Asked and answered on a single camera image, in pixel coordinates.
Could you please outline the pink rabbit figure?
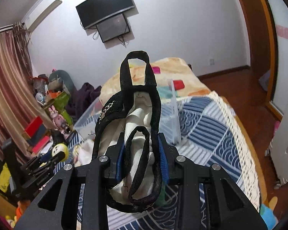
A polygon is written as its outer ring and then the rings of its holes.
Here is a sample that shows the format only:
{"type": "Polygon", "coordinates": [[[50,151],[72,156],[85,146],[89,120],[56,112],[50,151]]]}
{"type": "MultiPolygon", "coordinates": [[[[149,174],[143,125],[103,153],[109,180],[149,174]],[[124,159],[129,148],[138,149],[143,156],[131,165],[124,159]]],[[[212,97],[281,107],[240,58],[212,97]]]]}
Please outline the pink rabbit figure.
{"type": "Polygon", "coordinates": [[[50,112],[50,118],[54,125],[63,133],[70,133],[70,128],[65,118],[56,110],[55,106],[52,105],[48,108],[50,112]]]}

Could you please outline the clear plastic storage box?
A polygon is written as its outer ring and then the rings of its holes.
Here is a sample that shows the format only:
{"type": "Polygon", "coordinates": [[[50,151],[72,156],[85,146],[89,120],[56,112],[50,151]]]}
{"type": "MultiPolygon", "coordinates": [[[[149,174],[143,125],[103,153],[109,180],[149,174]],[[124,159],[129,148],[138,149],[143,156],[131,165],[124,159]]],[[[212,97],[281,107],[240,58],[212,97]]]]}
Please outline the clear plastic storage box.
{"type": "MultiPolygon", "coordinates": [[[[169,144],[178,144],[181,142],[181,133],[174,81],[172,79],[167,80],[165,86],[158,87],[158,92],[162,99],[159,132],[164,133],[169,144]]],[[[69,143],[69,148],[81,144],[87,138],[94,139],[95,126],[102,108],[102,102],[96,98],[85,110],[74,125],[76,132],[69,143]]]]}

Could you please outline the grey plush toy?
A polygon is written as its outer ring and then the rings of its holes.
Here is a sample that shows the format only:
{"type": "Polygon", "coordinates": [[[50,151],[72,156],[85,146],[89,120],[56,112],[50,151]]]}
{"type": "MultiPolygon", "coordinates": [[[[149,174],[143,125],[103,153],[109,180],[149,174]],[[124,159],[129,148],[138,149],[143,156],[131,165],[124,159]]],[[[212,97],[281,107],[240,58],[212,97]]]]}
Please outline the grey plush toy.
{"type": "Polygon", "coordinates": [[[64,71],[64,70],[56,70],[50,74],[48,77],[49,83],[56,81],[56,80],[62,80],[62,84],[65,86],[66,91],[69,94],[73,94],[76,91],[76,87],[70,77],[70,75],[64,71]]]}

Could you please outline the large wall television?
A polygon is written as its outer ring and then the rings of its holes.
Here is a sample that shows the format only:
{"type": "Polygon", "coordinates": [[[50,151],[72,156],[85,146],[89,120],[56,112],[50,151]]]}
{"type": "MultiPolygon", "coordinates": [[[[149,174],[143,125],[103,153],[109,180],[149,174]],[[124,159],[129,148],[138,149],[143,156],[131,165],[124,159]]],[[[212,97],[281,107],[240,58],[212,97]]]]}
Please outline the large wall television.
{"type": "Polygon", "coordinates": [[[86,0],[76,10],[83,28],[87,29],[134,7],[132,0],[86,0]]]}

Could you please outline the brown wooden door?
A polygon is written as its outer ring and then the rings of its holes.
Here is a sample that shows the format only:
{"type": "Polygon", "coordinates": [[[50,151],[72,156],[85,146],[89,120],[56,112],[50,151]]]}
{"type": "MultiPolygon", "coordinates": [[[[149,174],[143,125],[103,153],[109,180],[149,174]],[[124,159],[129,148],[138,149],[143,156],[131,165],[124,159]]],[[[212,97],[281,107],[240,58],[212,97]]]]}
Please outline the brown wooden door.
{"type": "Polygon", "coordinates": [[[277,35],[268,0],[239,0],[246,22],[252,71],[258,77],[270,72],[265,102],[271,102],[278,62],[277,35]]]}

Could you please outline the small wall monitor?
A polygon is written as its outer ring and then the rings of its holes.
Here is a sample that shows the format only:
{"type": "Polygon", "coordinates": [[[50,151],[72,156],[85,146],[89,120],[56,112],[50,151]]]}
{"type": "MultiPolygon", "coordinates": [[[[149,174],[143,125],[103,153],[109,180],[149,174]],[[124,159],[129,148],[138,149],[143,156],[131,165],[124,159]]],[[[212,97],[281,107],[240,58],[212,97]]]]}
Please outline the small wall monitor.
{"type": "Polygon", "coordinates": [[[96,28],[103,43],[130,32],[129,24],[124,14],[105,19],[98,23],[96,28]]]}

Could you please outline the colourful fleece blanket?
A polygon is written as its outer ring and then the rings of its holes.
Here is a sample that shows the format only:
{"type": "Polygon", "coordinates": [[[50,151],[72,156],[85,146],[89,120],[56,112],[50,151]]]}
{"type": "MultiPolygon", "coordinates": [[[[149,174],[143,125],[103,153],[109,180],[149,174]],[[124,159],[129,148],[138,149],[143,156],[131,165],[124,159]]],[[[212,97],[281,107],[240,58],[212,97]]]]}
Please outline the colourful fleece blanket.
{"type": "MultiPolygon", "coordinates": [[[[152,63],[151,66],[160,69],[160,73],[155,74],[158,88],[168,87],[168,81],[173,80],[183,81],[184,88],[177,90],[177,95],[180,97],[202,96],[211,92],[181,58],[164,58],[152,63]]],[[[99,99],[105,104],[120,90],[120,74],[116,73],[102,86],[99,99]]]]}

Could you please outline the green bottle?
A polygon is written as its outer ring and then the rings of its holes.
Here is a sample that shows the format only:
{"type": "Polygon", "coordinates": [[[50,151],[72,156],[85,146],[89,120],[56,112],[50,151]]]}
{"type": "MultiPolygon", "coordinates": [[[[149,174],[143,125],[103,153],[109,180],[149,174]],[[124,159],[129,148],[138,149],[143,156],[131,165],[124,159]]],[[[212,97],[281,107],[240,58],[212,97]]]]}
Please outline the green bottle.
{"type": "Polygon", "coordinates": [[[66,110],[61,111],[60,114],[64,117],[68,125],[73,125],[73,120],[66,110]]]}

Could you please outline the yellow white plush ball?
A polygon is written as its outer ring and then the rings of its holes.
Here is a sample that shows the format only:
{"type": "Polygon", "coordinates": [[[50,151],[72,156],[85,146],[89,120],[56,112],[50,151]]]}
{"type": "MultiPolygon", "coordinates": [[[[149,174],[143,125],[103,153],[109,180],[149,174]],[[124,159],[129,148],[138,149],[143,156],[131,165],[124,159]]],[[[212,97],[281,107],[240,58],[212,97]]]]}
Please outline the yellow white plush ball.
{"type": "Polygon", "coordinates": [[[64,154],[64,157],[61,158],[60,162],[66,161],[69,158],[69,149],[64,143],[59,143],[52,148],[52,157],[60,152],[64,154]]]}

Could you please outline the white sliding wardrobe door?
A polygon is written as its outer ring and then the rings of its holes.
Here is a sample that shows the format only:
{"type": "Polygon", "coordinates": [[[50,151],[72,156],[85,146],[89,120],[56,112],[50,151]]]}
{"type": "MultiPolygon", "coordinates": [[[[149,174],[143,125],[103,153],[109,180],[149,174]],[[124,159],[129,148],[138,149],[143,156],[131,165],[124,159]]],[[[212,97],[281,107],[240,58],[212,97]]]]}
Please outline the white sliding wardrobe door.
{"type": "Polygon", "coordinates": [[[288,102],[288,7],[283,0],[268,0],[277,33],[278,68],[272,103],[285,112],[288,102]]]}

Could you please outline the dark purple clothes pile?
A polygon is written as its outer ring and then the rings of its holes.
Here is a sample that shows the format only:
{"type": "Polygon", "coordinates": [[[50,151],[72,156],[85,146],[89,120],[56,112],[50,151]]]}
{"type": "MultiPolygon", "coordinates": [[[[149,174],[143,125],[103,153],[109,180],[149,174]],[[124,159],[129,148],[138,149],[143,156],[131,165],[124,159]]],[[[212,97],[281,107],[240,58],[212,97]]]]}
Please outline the dark purple clothes pile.
{"type": "Polygon", "coordinates": [[[75,91],[65,107],[70,117],[77,121],[93,101],[100,96],[101,89],[101,86],[95,88],[90,83],[84,83],[80,90],[75,91]]]}

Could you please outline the blue patterned bed cover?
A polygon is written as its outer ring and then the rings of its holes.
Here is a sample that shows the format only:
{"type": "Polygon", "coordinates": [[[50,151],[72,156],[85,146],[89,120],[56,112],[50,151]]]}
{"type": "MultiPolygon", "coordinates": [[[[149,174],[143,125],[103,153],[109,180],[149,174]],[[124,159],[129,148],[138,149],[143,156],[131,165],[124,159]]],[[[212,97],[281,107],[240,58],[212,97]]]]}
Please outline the blue patterned bed cover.
{"type": "MultiPolygon", "coordinates": [[[[259,209],[254,160],[232,109],[215,93],[179,99],[177,106],[181,142],[175,147],[179,154],[198,165],[220,165],[259,209]]],[[[178,186],[164,182],[157,202],[142,213],[108,209],[109,229],[173,229],[178,197],[178,186]]]]}

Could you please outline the white air conditioner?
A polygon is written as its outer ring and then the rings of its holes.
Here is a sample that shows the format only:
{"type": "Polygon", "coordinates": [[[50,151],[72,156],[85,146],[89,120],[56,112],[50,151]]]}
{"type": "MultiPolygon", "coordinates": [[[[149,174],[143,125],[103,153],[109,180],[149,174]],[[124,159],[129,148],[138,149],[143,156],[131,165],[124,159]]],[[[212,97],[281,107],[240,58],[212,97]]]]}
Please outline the white air conditioner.
{"type": "Polygon", "coordinates": [[[41,22],[49,16],[59,5],[62,4],[62,0],[39,0],[24,16],[22,22],[25,28],[31,33],[33,32],[41,22]]]}

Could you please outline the black white fabric bag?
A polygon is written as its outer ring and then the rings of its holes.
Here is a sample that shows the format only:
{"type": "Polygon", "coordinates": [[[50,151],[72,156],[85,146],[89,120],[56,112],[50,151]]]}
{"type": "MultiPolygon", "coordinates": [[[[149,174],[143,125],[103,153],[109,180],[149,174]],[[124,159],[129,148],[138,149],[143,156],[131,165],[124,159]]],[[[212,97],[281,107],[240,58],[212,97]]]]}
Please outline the black white fabric bag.
{"type": "Polygon", "coordinates": [[[97,120],[92,158],[104,155],[123,135],[116,183],[107,191],[107,205],[125,213],[140,213],[154,205],[162,190],[161,99],[145,51],[127,54],[120,67],[120,87],[97,120]]]}

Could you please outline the striped pink curtain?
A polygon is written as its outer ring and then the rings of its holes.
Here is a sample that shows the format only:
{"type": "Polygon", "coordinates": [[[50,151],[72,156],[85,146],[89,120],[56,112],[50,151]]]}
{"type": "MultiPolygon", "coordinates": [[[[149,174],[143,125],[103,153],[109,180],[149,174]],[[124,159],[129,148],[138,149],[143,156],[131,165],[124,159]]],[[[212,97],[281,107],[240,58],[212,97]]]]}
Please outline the striped pink curtain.
{"type": "Polygon", "coordinates": [[[31,158],[29,145],[22,136],[28,124],[39,116],[47,128],[54,128],[34,97],[26,40],[27,31],[19,22],[0,32],[0,160],[4,159],[1,146],[11,138],[17,145],[17,159],[22,163],[31,158]]]}

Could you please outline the green box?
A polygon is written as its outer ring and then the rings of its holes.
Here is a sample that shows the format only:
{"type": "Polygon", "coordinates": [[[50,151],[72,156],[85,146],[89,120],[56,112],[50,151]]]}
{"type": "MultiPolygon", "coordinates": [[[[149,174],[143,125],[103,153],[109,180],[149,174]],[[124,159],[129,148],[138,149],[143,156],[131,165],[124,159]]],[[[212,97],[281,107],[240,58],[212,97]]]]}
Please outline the green box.
{"type": "Polygon", "coordinates": [[[46,113],[49,113],[49,107],[54,106],[55,109],[59,112],[62,112],[65,110],[65,107],[70,99],[70,95],[66,92],[61,92],[56,98],[51,99],[49,102],[47,102],[43,109],[46,113]]]}

